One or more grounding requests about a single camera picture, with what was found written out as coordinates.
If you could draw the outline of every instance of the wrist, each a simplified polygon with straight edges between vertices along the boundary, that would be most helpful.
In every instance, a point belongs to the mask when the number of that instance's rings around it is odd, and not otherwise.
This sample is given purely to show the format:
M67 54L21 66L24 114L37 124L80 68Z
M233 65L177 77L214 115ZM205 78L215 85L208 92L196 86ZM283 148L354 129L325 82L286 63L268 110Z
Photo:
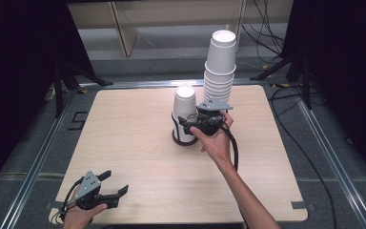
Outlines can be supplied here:
M234 170L234 166L230 160L220 160L218 163L216 163L216 166L222 174Z
M62 225L63 229L83 229L85 228L84 225L81 225L80 222L76 222L76 223L66 223L64 222L64 224Z

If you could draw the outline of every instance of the dark wall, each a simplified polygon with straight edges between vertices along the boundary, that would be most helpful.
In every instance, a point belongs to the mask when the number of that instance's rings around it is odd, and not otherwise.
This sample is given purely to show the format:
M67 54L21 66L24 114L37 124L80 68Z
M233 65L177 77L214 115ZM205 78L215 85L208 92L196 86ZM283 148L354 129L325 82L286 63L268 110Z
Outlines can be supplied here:
M56 64L93 73L67 6L42 2L0 1L0 169L44 103Z
M366 1L336 1L313 50L313 72L366 161Z

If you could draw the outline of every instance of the stack of paper cups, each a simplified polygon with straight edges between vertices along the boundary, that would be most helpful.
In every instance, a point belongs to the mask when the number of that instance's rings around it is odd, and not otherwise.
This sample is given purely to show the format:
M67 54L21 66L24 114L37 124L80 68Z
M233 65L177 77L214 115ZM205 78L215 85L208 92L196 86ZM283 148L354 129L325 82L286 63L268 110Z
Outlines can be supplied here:
M228 102L234 82L236 36L231 31L215 31L205 63L204 99Z
M177 87L174 94L173 103L173 140L179 145L192 145L195 144L197 138L193 135L185 135L183 126L179 124L178 118L181 116L189 121L196 121L195 115L197 114L195 104L195 90L190 85L182 85Z

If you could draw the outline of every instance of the table top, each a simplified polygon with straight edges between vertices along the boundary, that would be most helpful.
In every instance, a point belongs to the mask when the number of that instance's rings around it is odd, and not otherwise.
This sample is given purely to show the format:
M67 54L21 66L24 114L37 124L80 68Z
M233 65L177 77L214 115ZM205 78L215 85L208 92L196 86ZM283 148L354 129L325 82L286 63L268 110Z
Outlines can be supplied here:
M203 88L194 87L197 104ZM242 222L227 183L201 143L173 142L175 88L101 91L94 100L56 201L88 170L112 170L100 194L129 192L118 208L96 216L95 223ZM238 172L278 221L301 221L306 209L260 86L233 86L229 103L231 130L239 149ZM50 218L57 212L51 210Z

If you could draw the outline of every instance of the metal frame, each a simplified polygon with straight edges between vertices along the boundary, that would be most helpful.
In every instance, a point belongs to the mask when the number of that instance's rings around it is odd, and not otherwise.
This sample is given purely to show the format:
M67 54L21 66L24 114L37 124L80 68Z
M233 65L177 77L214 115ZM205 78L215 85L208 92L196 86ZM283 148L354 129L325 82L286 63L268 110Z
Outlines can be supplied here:
M298 94L300 93L299 89L295 89L295 92ZM362 228L366 228L366 203L364 199L341 164L334 148L329 142L329 139L326 137L325 133L320 127L314 112L308 109L308 107L303 102L298 104L311 130L313 131L320 148L322 149L323 155L325 155L329 165L331 166L331 169L335 174L335 177L337 178L344 195L349 200L349 203L353 208L358 221L360 222Z
M140 89L140 88L167 88L167 87L177 87L179 85L190 84L192 86L202 86L204 80L202 79L193 79L193 80L164 80L164 81L143 81L143 82L117 82L113 85L108 86L99 86L95 83L89 84L80 84L81 89L101 89L101 90L120 90L120 89ZM234 80L234 85L259 85L258 81L250 81L248 78L236 78ZM13 203L10 205L10 209L2 223L1 228L13 228L20 217L20 214L26 204L26 201L29 198L31 190L35 181L38 178L38 174L41 168L44 165L44 162L47 158L48 152L51 148L51 144L55 139L58 129L61 126L65 115L67 114L68 108L76 94L76 90L71 91L69 93L69 97L65 103L64 109L60 116L58 116L52 123L51 129L46 136L43 145L40 148L40 151L33 162L30 171L28 172L26 178L24 179L22 186L17 193ZM337 181L342 188L346 198L349 200L350 205L352 206L357 219L359 220L361 226L366 228L366 204L351 181L350 177L344 170L340 160L338 159L335 150L332 148L328 138L324 134L321 129L318 121L315 118L314 113L309 110L304 103L299 103L302 113L304 114L308 124L310 125L311 130L313 131L317 142L319 143L323 154L328 160L329 165L331 166L332 171L337 178Z

